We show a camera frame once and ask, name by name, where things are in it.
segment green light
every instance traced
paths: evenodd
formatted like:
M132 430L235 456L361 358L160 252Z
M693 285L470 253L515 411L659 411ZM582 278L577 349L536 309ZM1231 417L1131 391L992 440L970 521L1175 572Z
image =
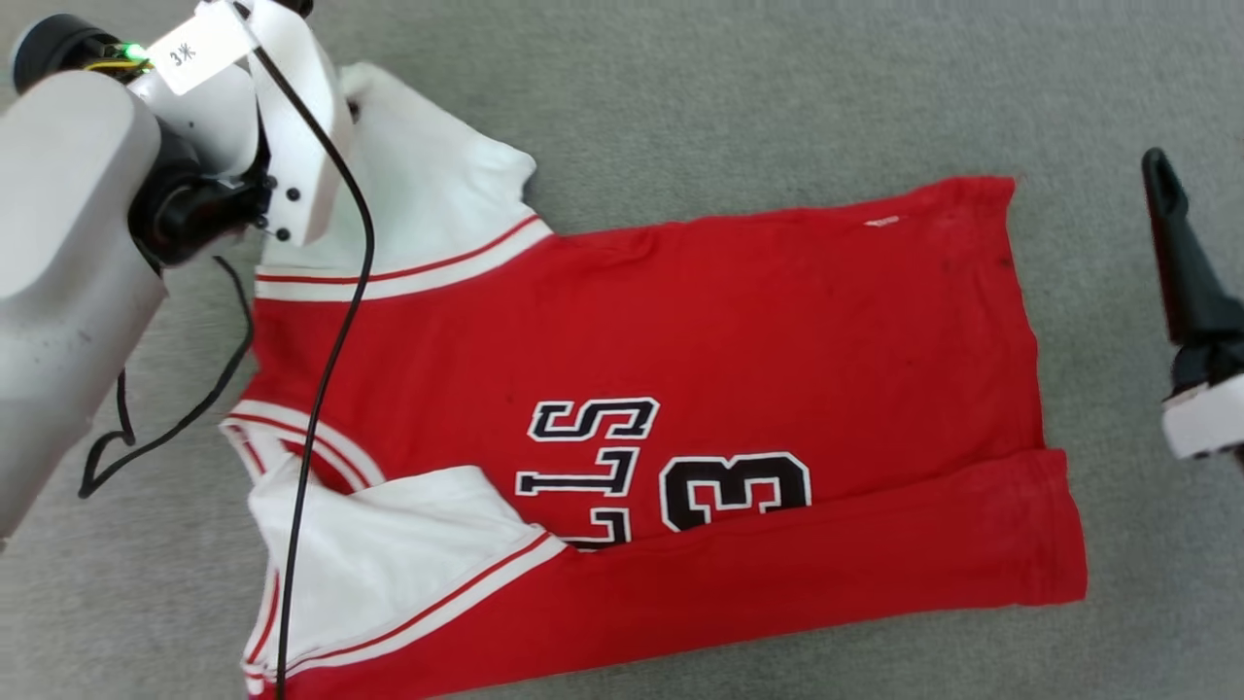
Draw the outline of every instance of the green light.
M131 61L134 61L136 63L149 58L149 56L147 55L147 50L137 44L131 44L129 46L126 46L126 57L129 58Z

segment gray cloth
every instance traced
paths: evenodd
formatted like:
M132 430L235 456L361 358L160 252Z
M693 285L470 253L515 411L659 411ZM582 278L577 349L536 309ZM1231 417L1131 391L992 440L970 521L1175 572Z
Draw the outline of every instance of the gray cloth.
M58 5L151 40L190 2ZM1138 174L1147 147L1168 149L1224 280L1244 288L1238 2L318 5L312 24L335 60L383 65L534 154L531 201L564 233L842 204L960 173L1020 178L1010 231L1049 440L1070 454L1084 515L1087 602L914 615L471 696L1244 696L1244 479L1166 451L1172 352ZM2 4L0 40L47 11ZM256 255L254 242L231 254ZM866 264L883 274L878 262ZM129 364L143 438L199 400L241 334L214 265L168 282ZM56 474L0 560L5 698L243 693L265 555L246 477L214 429L241 385L90 502L75 497L81 450ZM100 430L113 421L106 410Z

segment basketball jersey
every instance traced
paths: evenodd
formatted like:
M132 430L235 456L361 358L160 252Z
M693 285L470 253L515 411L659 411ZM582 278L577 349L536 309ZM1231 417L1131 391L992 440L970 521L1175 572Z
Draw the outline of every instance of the basketball jersey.
M1086 588L1006 236L1014 183L562 237L531 158L371 67L377 266L322 412L291 698L415 698ZM355 291L348 201L256 274L223 430L271 553L272 693L307 413Z

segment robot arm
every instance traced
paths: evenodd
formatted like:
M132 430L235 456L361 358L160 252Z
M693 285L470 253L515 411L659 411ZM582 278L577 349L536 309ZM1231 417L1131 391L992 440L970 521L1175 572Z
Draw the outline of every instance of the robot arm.
M302 16L274 0L235 7L345 152L350 111ZM0 119L0 551L90 430L165 295L163 270L248 225L311 242L340 187L254 53L249 73L228 66L180 96L160 60L111 77L80 70L129 48L57 15L14 56L22 97Z
M1188 195L1161 149L1142 162L1171 342L1174 392L1162 426L1179 459L1244 446L1244 305L1228 295L1188 224Z

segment white label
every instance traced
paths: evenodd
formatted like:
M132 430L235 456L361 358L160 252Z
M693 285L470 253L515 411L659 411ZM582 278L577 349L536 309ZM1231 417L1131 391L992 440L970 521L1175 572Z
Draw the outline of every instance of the white label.
M190 21L147 50L156 71L174 94L185 94L238 62L254 47L251 35L229 0L200 5Z

